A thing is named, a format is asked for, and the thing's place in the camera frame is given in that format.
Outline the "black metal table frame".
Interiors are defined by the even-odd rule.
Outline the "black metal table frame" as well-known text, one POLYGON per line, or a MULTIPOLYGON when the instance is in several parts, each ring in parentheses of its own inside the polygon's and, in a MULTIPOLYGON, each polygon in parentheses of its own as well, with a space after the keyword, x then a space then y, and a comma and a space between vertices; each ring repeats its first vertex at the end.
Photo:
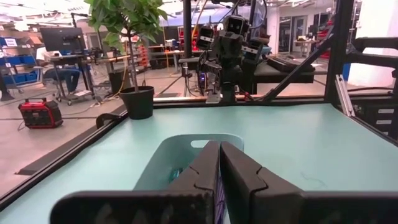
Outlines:
MULTIPOLYGON (((154 111, 157 109, 175 109, 175 108, 208 108, 208 107, 230 107, 230 106, 267 106, 267 107, 283 107, 283 106, 299 106, 299 105, 314 105, 314 104, 328 104, 334 109, 337 109, 338 97, 335 85, 335 75, 340 73, 343 68, 343 63, 346 58, 346 40, 348 37, 348 26, 346 24, 353 9, 353 0, 338 0, 336 21, 333 30, 331 31, 330 38, 326 41, 325 45, 331 50, 330 65, 326 76, 325 93, 322 96, 282 96, 284 90, 293 80, 296 79, 296 74, 287 76, 281 84, 273 88, 267 95, 260 97, 257 101, 241 102, 235 105, 226 104, 207 104, 203 99, 199 98, 180 98, 180 99, 167 99, 160 98, 155 100, 154 111)), ((128 119, 126 114, 121 115, 122 118, 114 120, 112 123, 99 128, 85 140, 79 142, 62 156, 56 158, 49 165, 39 170, 27 180, 19 184, 16 188, 12 189, 5 196, 0 197, 0 212, 14 203, 19 197, 23 196, 30 189, 35 187, 40 181, 44 180, 63 166, 68 164, 84 149, 90 147, 102 137, 107 135, 114 127, 121 124, 124 120, 128 119)), ((356 117, 348 117, 358 124, 364 126, 374 134, 390 142, 398 147, 398 142, 387 137, 374 127, 366 124, 356 117)))

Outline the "teal plastic bin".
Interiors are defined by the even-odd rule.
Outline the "teal plastic bin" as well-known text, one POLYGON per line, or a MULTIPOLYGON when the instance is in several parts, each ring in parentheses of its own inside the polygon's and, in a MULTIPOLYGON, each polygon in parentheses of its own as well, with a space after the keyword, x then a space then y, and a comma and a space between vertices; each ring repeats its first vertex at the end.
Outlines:
POLYGON ((163 190, 172 181, 172 173, 186 169, 202 151, 201 146, 193 146, 193 141, 227 141, 244 150, 243 138, 234 134, 181 134, 163 140, 149 160, 136 182, 136 190, 163 190))

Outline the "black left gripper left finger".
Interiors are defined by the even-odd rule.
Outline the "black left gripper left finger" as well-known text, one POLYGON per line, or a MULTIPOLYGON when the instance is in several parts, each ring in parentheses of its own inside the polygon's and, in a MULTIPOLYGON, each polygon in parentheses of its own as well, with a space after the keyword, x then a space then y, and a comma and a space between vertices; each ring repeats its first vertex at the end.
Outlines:
POLYGON ((165 190, 69 194, 53 206, 50 224, 214 224, 219 148, 209 141, 165 190))

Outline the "red and black generator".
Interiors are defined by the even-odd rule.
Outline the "red and black generator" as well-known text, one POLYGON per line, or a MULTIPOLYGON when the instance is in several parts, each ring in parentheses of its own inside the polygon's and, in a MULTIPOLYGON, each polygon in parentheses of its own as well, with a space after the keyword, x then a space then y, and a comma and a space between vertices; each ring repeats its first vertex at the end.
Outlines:
POLYGON ((24 124, 29 129, 52 129, 63 124, 61 111, 56 101, 46 98, 27 98, 18 106, 24 124))

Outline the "black computer monitor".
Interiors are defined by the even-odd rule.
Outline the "black computer monitor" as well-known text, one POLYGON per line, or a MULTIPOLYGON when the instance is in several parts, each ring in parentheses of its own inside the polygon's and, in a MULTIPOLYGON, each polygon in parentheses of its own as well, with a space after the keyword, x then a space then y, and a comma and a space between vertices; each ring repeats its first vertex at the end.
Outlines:
POLYGON ((85 41, 81 28, 41 28, 40 33, 48 52, 61 50, 79 52, 85 49, 85 41))

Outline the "black keyboard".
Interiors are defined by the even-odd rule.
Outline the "black keyboard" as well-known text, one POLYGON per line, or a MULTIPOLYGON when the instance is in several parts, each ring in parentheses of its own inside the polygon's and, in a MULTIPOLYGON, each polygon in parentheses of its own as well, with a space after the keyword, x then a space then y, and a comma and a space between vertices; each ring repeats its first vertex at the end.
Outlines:
POLYGON ((296 67, 301 65, 290 57, 283 56, 269 56, 267 58, 267 64, 280 72, 292 72, 296 67))

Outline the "seated person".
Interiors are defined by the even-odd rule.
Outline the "seated person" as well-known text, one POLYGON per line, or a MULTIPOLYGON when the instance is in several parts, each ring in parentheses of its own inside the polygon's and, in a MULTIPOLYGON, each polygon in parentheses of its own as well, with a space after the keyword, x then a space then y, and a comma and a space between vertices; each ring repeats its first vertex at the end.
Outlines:
POLYGON ((55 70, 50 58, 53 56, 61 56, 59 51, 47 51, 46 47, 39 47, 36 50, 36 62, 43 68, 43 78, 45 79, 61 79, 67 86, 68 94, 76 93, 80 72, 71 68, 58 68, 55 70))

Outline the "silver aluminium bar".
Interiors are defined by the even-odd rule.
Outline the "silver aluminium bar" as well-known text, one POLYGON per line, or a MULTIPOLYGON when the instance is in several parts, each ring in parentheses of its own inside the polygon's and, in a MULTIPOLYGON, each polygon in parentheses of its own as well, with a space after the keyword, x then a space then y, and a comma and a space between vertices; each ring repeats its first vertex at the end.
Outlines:
POLYGON ((354 108, 342 75, 335 75, 335 85, 342 112, 348 117, 355 117, 354 108))

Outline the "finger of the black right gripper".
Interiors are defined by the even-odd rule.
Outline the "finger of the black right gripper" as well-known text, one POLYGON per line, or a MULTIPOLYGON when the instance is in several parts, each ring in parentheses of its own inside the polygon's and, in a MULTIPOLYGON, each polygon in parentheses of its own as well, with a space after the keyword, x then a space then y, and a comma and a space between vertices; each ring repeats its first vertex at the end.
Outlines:
POLYGON ((239 34, 231 33, 230 36, 230 57, 238 58, 241 55, 241 48, 244 37, 239 34))
POLYGON ((225 31, 218 32, 218 46, 217 46, 217 55, 218 58, 221 60, 222 58, 230 58, 230 49, 229 45, 231 42, 231 34, 225 31))

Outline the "black rolling desk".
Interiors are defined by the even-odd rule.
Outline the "black rolling desk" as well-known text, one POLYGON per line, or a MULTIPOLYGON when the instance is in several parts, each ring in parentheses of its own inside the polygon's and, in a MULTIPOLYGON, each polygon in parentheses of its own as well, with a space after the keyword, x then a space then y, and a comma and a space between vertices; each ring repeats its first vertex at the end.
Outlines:
POLYGON ((93 90, 93 81, 90 75, 90 69, 88 64, 85 62, 84 55, 61 55, 53 56, 50 58, 51 63, 54 65, 55 70, 58 68, 71 68, 80 72, 80 78, 76 93, 69 95, 66 83, 61 81, 60 78, 45 79, 42 78, 44 85, 53 84, 56 92, 53 94, 55 100, 59 103, 65 102, 68 106, 71 106, 75 101, 84 100, 86 97, 95 99, 95 93, 93 90))

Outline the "black drawer cabinet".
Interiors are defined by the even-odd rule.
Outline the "black drawer cabinet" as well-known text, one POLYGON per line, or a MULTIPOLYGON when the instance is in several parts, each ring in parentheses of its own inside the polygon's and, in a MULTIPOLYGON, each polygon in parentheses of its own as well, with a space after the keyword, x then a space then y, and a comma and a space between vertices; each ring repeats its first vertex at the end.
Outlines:
POLYGON ((398 140, 398 96, 388 93, 351 95, 356 116, 398 140))

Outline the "teal table mat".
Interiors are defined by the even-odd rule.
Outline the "teal table mat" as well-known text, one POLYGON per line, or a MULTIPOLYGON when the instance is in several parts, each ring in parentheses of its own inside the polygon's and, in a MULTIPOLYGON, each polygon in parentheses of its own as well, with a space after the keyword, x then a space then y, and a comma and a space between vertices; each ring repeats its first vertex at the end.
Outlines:
POLYGON ((130 190, 159 144, 233 134, 264 167, 304 190, 398 190, 398 147, 328 104, 157 109, 124 120, 0 212, 0 224, 48 224, 64 195, 130 190))

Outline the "potted green plant black pot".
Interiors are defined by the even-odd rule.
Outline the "potted green plant black pot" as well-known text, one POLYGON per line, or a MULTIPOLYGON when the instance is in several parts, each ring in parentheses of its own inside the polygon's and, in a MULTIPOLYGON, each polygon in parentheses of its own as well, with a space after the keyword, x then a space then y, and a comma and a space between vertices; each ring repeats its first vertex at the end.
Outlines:
POLYGON ((160 20, 168 19, 161 9, 162 0, 84 0, 89 5, 88 25, 95 30, 105 27, 108 31, 103 39, 110 47, 124 52, 122 37, 127 38, 129 71, 132 87, 119 91, 120 98, 131 119, 146 119, 153 115, 154 88, 140 86, 133 56, 132 38, 144 36, 155 41, 154 35, 161 31, 160 20))

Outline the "blue storage bin shelf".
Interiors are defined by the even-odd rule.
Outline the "blue storage bin shelf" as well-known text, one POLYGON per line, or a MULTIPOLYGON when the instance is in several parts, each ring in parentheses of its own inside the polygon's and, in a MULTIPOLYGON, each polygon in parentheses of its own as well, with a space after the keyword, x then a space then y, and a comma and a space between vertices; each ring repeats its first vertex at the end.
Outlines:
POLYGON ((24 92, 39 82, 35 43, 30 37, 0 36, 0 74, 8 90, 24 92))

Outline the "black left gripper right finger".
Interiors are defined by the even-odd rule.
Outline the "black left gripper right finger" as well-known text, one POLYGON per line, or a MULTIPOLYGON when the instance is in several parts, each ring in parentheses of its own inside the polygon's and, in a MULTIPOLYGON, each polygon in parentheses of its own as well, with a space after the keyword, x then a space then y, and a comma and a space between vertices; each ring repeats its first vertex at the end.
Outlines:
POLYGON ((398 192, 303 190, 234 145, 220 145, 231 224, 398 224, 398 192))

